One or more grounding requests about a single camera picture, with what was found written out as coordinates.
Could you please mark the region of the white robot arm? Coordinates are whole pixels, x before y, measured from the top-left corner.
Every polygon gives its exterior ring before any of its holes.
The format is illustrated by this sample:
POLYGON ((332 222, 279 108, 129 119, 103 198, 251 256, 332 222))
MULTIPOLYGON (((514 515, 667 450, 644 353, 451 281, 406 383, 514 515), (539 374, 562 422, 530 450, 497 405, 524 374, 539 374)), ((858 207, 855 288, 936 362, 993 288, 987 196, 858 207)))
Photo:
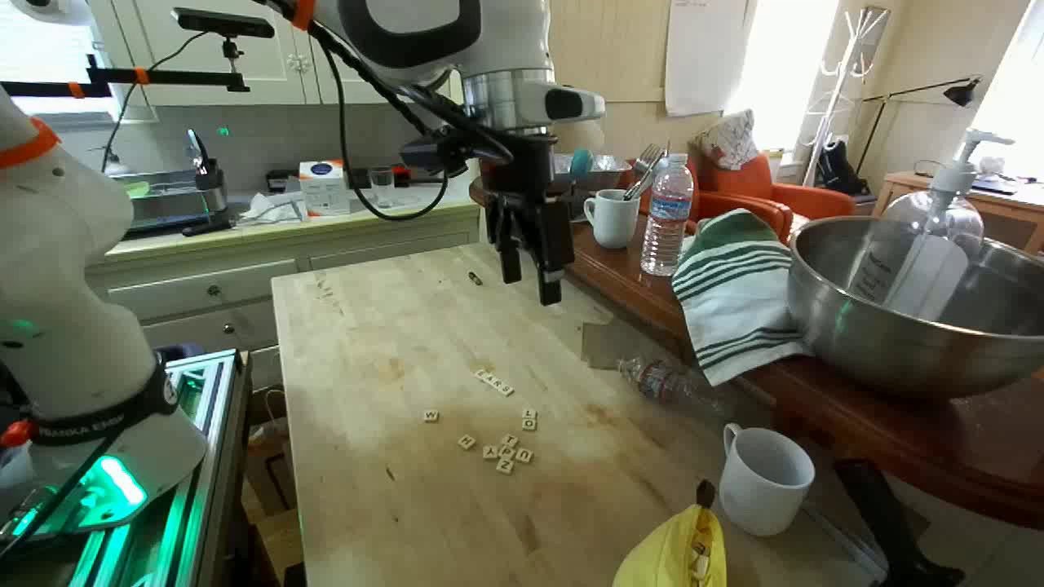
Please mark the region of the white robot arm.
POLYGON ((573 262, 570 214, 552 196, 552 128, 594 122, 603 98, 562 84, 549 57, 549 0, 257 0, 339 57, 420 136, 406 165, 455 176, 479 162, 502 281, 539 270, 539 300, 562 300, 573 262))

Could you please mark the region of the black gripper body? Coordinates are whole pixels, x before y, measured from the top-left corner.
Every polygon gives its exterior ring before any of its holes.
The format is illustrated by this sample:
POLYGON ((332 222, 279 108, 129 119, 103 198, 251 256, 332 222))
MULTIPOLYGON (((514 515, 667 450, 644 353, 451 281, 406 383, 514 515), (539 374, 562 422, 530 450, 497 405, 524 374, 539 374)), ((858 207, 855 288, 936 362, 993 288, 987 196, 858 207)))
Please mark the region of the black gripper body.
POLYGON ((552 136, 492 131, 492 142, 471 184, 488 242, 497 248, 517 242, 535 259, 570 259, 570 211, 552 196, 552 136))

